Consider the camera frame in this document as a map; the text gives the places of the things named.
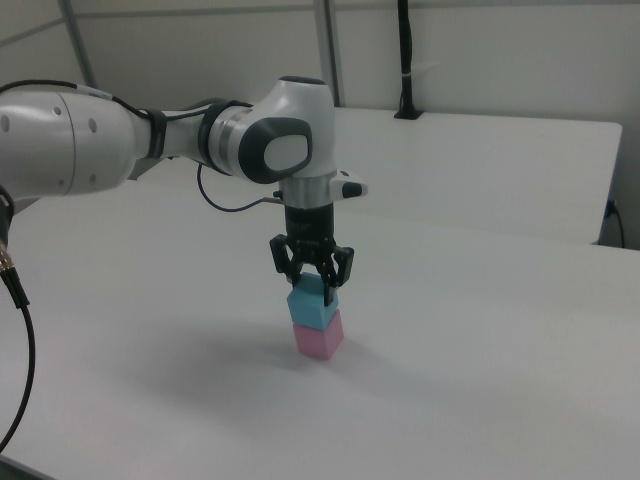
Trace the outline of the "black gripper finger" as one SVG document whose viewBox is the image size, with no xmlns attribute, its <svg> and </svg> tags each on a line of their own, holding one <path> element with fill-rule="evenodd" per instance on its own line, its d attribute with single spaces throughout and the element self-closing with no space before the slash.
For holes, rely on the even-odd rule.
<svg viewBox="0 0 640 480">
<path fill-rule="evenodd" d="M 300 280 L 303 263 L 294 242 L 287 235 L 278 234 L 269 241 L 274 266 L 284 274 L 292 286 Z"/>
<path fill-rule="evenodd" d="M 329 306 L 335 292 L 350 278 L 355 250 L 351 247 L 331 245 L 323 256 L 319 273 L 323 281 L 324 305 Z"/>
</svg>

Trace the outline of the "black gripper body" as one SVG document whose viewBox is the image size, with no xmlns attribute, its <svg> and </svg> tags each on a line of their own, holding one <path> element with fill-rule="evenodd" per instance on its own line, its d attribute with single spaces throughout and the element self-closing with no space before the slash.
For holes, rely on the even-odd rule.
<svg viewBox="0 0 640 480">
<path fill-rule="evenodd" d="M 286 233 L 298 249 L 301 261 L 313 265 L 319 273 L 323 256 L 334 238 L 334 205 L 312 209 L 284 207 Z"/>
</svg>

